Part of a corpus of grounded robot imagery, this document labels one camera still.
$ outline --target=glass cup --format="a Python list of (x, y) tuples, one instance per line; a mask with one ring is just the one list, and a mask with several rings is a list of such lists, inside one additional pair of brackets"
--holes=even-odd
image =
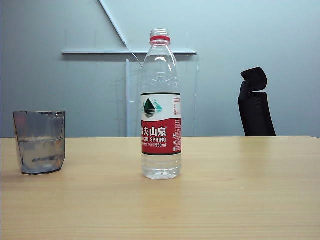
[(65, 160), (65, 111), (15, 111), (14, 131), (23, 174), (61, 170)]

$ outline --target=plastic bottle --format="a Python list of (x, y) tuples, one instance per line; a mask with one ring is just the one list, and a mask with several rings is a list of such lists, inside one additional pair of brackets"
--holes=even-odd
[(181, 86), (170, 35), (151, 31), (141, 80), (142, 171), (150, 179), (173, 179), (181, 169)]

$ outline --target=gray wall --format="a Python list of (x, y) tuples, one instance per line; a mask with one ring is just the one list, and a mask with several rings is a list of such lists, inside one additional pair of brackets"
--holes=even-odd
[[(244, 135), (240, 72), (260, 66), (276, 133), (320, 137), (320, 1), (104, 2), (132, 50), (148, 50), (161, 27), (173, 50), (198, 52), (178, 57), (185, 136)], [(126, 59), (130, 136), (139, 135), (134, 58), (63, 49), (125, 50), (98, 0), (1, 1), (1, 137), (13, 136), (19, 110), (66, 110), (67, 137), (124, 137)]]

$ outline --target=office chair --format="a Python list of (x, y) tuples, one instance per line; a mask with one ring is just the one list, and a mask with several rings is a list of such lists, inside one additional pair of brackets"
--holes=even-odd
[(276, 132), (270, 116), (268, 97), (261, 90), (267, 86), (267, 76), (260, 67), (243, 71), (239, 111), (245, 136), (271, 136)]

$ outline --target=wooden table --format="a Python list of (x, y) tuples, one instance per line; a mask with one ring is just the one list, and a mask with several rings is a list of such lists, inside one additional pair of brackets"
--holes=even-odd
[(3, 240), (320, 239), (320, 139), (185, 137), (181, 175), (142, 176), (139, 138), (68, 138), (21, 174), (1, 140)]

